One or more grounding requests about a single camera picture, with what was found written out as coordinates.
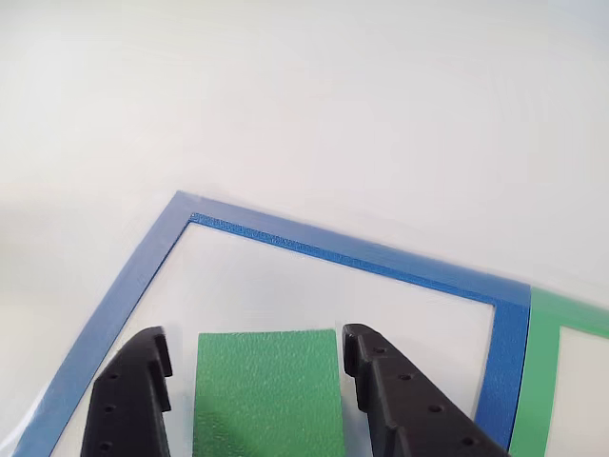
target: white table surface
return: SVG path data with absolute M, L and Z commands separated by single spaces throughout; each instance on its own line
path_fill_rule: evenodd
M 608 8 L 0 3 L 0 455 L 176 189 L 608 307 Z

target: green block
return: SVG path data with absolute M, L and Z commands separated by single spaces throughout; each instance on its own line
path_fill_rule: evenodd
M 344 457 L 334 330 L 199 335 L 194 457 Z

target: blue tape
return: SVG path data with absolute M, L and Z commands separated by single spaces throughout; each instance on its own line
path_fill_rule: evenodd
M 528 285 L 177 192 L 57 370 L 14 457 L 52 453 L 97 368 L 189 222 L 493 305 L 496 309 L 493 334 L 476 422 L 499 444 L 509 446 L 526 346 Z

